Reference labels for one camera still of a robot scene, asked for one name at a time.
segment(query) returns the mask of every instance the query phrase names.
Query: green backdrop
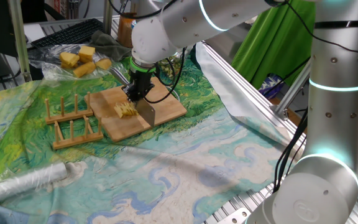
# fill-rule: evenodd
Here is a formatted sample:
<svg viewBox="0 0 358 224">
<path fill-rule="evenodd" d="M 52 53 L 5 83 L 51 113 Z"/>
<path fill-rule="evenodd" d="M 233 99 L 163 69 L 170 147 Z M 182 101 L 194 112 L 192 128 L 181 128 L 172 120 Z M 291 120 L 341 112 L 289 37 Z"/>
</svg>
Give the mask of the green backdrop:
<svg viewBox="0 0 358 224">
<path fill-rule="evenodd" d="M 313 30 L 313 2 L 290 1 Z M 268 73 L 284 77 L 310 56 L 312 37 L 288 6 L 271 8 L 259 15 L 237 52 L 232 66 L 259 89 Z M 286 83 L 291 85 L 301 69 Z"/>
</svg>

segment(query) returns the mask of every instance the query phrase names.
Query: yellow object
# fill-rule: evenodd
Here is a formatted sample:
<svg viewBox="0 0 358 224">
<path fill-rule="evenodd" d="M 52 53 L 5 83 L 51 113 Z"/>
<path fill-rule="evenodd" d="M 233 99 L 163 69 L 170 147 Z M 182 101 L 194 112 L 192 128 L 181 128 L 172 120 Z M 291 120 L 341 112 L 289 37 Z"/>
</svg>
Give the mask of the yellow object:
<svg viewBox="0 0 358 224">
<path fill-rule="evenodd" d="M 80 56 L 80 62 L 82 62 L 82 63 L 93 62 L 93 59 L 92 58 L 87 58 L 87 57 L 84 57 L 84 56 Z"/>
<path fill-rule="evenodd" d="M 117 112 L 118 116 L 122 118 L 123 116 L 134 116 L 139 115 L 137 110 L 135 109 L 134 103 L 125 102 L 123 104 L 116 104 L 114 110 Z"/>
<path fill-rule="evenodd" d="M 96 69 L 96 65 L 93 62 L 85 63 L 74 70 L 74 74 L 80 78 L 83 75 L 92 73 Z"/>
<path fill-rule="evenodd" d="M 72 68 L 78 67 L 78 64 L 75 63 L 74 66 L 69 66 L 69 65 L 67 65 L 66 63 L 62 62 L 62 64 L 61 64 L 60 66 L 61 66 L 61 68 L 69 68 L 69 69 L 72 69 Z"/>
<path fill-rule="evenodd" d="M 82 46 L 78 56 L 80 56 L 80 62 L 92 62 L 93 54 L 95 53 L 94 47 Z"/>
<path fill-rule="evenodd" d="M 103 70 L 107 70 L 111 66 L 111 60 L 108 58 L 104 58 L 96 62 L 95 65 L 99 68 L 102 68 Z"/>
<path fill-rule="evenodd" d="M 78 60 L 80 59 L 80 56 L 68 52 L 62 52 L 59 55 L 59 58 L 62 61 L 62 63 L 65 63 L 70 67 L 74 67 L 75 64 L 78 62 Z"/>
</svg>

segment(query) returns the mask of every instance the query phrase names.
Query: keyboard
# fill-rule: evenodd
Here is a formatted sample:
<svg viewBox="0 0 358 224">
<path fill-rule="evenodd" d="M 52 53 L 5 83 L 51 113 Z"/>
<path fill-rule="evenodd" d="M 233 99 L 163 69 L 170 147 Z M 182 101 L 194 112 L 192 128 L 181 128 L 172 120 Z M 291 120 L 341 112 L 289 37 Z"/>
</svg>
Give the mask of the keyboard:
<svg viewBox="0 0 358 224">
<path fill-rule="evenodd" d="M 103 30 L 103 23 L 97 19 L 88 19 L 87 21 L 33 41 L 31 45 L 40 48 L 59 44 L 78 44 L 89 40 L 92 34 L 98 30 Z"/>
</svg>

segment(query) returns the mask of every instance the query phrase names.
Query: gray cloth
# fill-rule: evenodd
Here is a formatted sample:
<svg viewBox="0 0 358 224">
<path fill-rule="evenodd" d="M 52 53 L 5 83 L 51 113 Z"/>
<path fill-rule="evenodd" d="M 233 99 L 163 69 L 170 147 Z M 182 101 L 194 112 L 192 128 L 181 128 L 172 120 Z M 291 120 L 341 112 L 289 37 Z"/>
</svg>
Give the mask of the gray cloth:
<svg viewBox="0 0 358 224">
<path fill-rule="evenodd" d="M 97 52 L 112 58 L 115 62 L 119 62 L 124 57 L 131 56 L 132 50 L 130 48 L 123 47 L 110 35 L 104 34 L 101 31 L 96 31 L 92 35 L 92 42 L 89 46 L 94 47 Z"/>
</svg>

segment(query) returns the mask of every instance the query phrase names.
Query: wooden cutting board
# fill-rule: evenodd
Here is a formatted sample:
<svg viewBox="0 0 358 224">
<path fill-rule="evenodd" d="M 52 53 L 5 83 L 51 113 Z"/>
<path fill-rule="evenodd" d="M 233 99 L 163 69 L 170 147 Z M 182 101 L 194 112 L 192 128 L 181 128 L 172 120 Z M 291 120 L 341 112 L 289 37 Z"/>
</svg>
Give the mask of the wooden cutting board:
<svg viewBox="0 0 358 224">
<path fill-rule="evenodd" d="M 157 101 L 168 94 L 167 88 L 157 78 L 153 77 L 152 83 L 155 87 L 147 94 L 148 100 Z M 121 90 L 121 86 L 92 93 L 90 98 L 94 115 L 97 118 L 102 118 L 102 126 L 114 142 L 151 128 L 140 115 L 118 117 L 114 110 L 115 105 L 127 102 L 127 95 Z M 152 106 L 155 110 L 155 126 L 187 113 L 186 108 L 173 95 L 160 103 L 152 104 Z"/>
</svg>

